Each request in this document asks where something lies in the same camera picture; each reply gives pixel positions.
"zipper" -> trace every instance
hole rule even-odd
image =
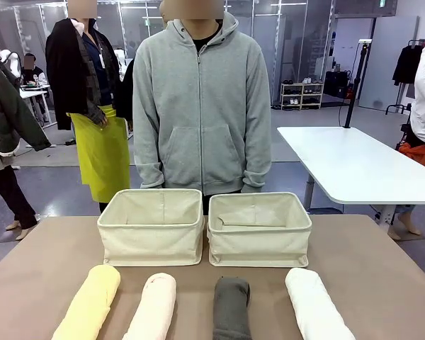
[[[204,46],[197,52],[197,63],[198,63],[198,112],[200,113],[200,182],[201,192],[204,195],[203,187],[203,124],[201,116],[201,78],[200,78],[200,53],[203,51]]]

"black stand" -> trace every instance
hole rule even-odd
[[[363,69],[363,63],[368,51],[368,44],[363,44],[361,51],[361,60],[359,61],[359,67],[357,69],[356,79],[354,80],[353,94],[351,95],[351,102],[348,107],[348,115],[346,116],[345,129],[349,129],[349,124],[351,123],[351,116],[353,115],[354,103],[356,102],[357,90],[359,89],[359,84],[361,83],[361,73]]]

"hoodie pocket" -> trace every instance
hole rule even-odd
[[[203,151],[205,183],[227,183],[243,176],[243,163],[228,125],[204,129]]]
[[[168,182],[188,185],[200,183],[200,143],[198,128],[175,127],[167,150],[161,146],[164,177]]]

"beige fabric basket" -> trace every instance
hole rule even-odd
[[[104,263],[112,266],[198,264],[203,225],[200,191],[120,191],[98,220],[105,249]]]
[[[306,267],[312,221],[293,193],[217,195],[208,223],[214,266]]]

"orange garment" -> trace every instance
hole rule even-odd
[[[411,147],[408,143],[403,143],[399,151],[414,161],[425,166],[425,145],[419,147]]]

